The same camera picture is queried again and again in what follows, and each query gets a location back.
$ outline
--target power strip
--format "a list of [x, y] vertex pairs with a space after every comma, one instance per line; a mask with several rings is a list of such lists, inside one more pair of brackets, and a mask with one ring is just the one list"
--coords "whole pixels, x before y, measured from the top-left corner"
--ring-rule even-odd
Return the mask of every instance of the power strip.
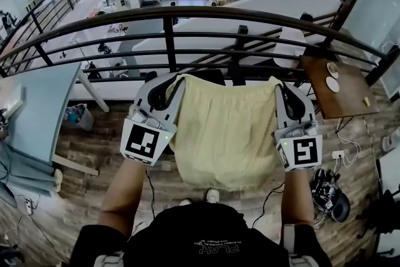
[[344, 151], [343, 150], [337, 150], [332, 152], [332, 159], [343, 159], [344, 158]]

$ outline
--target forearm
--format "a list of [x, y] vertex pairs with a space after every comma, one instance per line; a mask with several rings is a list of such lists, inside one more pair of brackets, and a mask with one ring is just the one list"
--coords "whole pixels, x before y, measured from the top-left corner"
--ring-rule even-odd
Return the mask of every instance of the forearm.
[[107, 190], [98, 224], [130, 236], [141, 199], [146, 165], [125, 159]]
[[314, 203], [307, 171], [290, 171], [285, 174], [282, 197], [282, 225], [314, 223]]

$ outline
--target wooden table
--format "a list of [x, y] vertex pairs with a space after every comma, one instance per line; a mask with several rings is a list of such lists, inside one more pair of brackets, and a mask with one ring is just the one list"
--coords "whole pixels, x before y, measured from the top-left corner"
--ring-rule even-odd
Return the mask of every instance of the wooden table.
[[[324, 119], [363, 116], [379, 112], [376, 98], [359, 68], [335, 62], [339, 67], [337, 82], [340, 90], [334, 93], [326, 84], [326, 78], [331, 76], [326, 67], [327, 63], [329, 61], [326, 59], [301, 57], [301, 66], [311, 83]], [[369, 107], [364, 103], [365, 97], [369, 99], [371, 104]]]

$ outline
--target white disc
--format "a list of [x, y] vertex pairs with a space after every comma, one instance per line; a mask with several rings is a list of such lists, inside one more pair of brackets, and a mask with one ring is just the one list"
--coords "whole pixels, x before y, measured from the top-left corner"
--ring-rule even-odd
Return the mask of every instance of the white disc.
[[340, 90], [339, 84], [338, 82], [332, 78], [332, 77], [327, 77], [326, 78], [326, 84], [328, 86], [328, 88], [333, 91], [334, 93], [338, 93]]

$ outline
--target black t-shirt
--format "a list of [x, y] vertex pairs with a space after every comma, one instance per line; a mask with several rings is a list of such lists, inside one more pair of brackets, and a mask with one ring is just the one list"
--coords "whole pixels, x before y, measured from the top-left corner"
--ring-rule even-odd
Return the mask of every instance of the black t-shirt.
[[[100, 225], [82, 228], [69, 262], [70, 267], [94, 266], [98, 256], [124, 252], [123, 266], [152, 261], [223, 262], [246, 259], [254, 264], [289, 267], [288, 251], [256, 229], [249, 229], [243, 215], [223, 204], [197, 203], [173, 207], [158, 214], [144, 230], [129, 240], [119, 231]], [[319, 267], [331, 267], [310, 226], [297, 226], [294, 253], [310, 256]]]

